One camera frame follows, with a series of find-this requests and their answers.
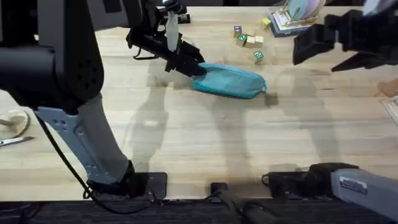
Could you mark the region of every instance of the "white label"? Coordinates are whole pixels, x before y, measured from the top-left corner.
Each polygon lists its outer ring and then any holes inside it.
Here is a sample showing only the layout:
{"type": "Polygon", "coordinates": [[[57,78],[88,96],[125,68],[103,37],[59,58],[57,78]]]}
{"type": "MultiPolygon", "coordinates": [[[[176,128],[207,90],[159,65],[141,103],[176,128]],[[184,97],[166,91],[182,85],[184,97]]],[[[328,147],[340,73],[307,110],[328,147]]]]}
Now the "white label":
{"type": "Polygon", "coordinates": [[[359,180],[340,177],[340,186],[342,188],[353,190],[362,194],[368,194],[368,185],[359,180]]]}

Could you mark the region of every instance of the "yellow block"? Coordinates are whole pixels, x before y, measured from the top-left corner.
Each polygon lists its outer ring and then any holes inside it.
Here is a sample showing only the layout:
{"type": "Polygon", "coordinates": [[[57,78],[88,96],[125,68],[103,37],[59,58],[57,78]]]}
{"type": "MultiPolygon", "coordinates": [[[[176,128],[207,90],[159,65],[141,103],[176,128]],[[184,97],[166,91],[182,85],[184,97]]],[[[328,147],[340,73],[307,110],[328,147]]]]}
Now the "yellow block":
{"type": "Polygon", "coordinates": [[[262,18],[262,20],[261,20],[261,28],[263,30],[268,29],[270,24],[271,24],[271,20],[269,20],[267,17],[262,18]]]}

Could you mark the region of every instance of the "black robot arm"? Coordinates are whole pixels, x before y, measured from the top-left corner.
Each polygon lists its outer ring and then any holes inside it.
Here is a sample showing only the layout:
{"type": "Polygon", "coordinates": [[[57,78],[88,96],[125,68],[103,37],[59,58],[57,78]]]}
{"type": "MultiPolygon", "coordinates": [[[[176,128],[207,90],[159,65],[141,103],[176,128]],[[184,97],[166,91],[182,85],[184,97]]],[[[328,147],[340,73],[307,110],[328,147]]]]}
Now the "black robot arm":
{"type": "Polygon", "coordinates": [[[371,15],[350,10],[343,16],[327,15],[325,25],[311,26],[294,40],[294,65],[334,49],[338,41],[343,51],[357,52],[332,68],[332,72],[355,68],[371,69],[398,64],[398,1],[371,15]]]}

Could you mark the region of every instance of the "black cable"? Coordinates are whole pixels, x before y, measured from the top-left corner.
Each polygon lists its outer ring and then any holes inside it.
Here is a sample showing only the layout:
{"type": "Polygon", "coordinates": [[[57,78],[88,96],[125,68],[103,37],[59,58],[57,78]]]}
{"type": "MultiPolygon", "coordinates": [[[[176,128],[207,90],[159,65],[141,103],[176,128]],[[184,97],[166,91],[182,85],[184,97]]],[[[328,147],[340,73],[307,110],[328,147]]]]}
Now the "black cable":
{"type": "Polygon", "coordinates": [[[263,176],[261,176],[261,183],[266,186],[269,187],[269,183],[266,182],[265,178],[269,177],[269,174],[264,174],[263,176]]]}
{"type": "Polygon", "coordinates": [[[36,210],[31,214],[31,215],[26,215],[26,210],[30,209],[31,207],[33,207],[33,205],[31,205],[30,207],[24,208],[21,211],[21,215],[18,218],[18,222],[17,224],[23,224],[28,222],[29,220],[33,219],[36,217],[36,215],[39,213],[39,211],[41,210],[41,208],[44,206],[44,203],[39,203],[36,210]]]}
{"type": "Polygon", "coordinates": [[[136,60],[152,60],[152,59],[158,59],[158,56],[151,56],[151,57],[138,57],[141,54],[141,48],[138,49],[138,53],[136,56],[132,56],[136,60]]]}
{"type": "Polygon", "coordinates": [[[131,215],[137,212],[141,212],[143,210],[148,209],[150,206],[152,206],[152,203],[149,203],[147,205],[142,206],[141,208],[137,208],[133,211],[130,212],[119,212],[116,210],[113,210],[112,208],[107,207],[105,204],[103,204],[101,201],[99,201],[94,194],[90,191],[90,189],[87,187],[87,185],[84,183],[83,179],[79,176],[79,174],[76,172],[76,170],[73,168],[73,166],[69,163],[68,159],[65,157],[65,155],[63,154],[63,152],[61,151],[59,145],[57,144],[57,142],[54,140],[53,136],[51,135],[49,128],[47,127],[47,125],[44,123],[44,121],[39,118],[37,115],[37,120],[39,121],[39,124],[41,125],[45,135],[48,137],[48,139],[50,140],[52,146],[54,147],[55,151],[57,152],[57,154],[60,156],[61,160],[63,161],[63,163],[66,165],[66,167],[69,169],[69,171],[73,174],[73,176],[75,176],[76,180],[80,183],[80,185],[83,187],[84,191],[90,196],[90,198],[101,208],[111,212],[111,213],[115,213],[117,215],[131,215]]]}

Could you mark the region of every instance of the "black clamp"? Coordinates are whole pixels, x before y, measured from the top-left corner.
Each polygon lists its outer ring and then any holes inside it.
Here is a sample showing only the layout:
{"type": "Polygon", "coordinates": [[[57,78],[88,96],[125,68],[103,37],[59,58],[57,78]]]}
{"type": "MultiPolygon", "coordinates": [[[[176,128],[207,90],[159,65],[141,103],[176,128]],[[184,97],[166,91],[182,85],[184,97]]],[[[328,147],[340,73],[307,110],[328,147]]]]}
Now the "black clamp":
{"type": "Polygon", "coordinates": [[[331,174],[339,169],[359,167],[339,162],[314,164],[308,172],[270,172],[262,177],[262,182],[270,188],[272,198],[334,198],[331,174]]]}
{"type": "Polygon", "coordinates": [[[168,11],[172,11],[178,15],[187,13],[187,7],[180,0],[168,0],[164,3],[164,6],[168,11]]]}

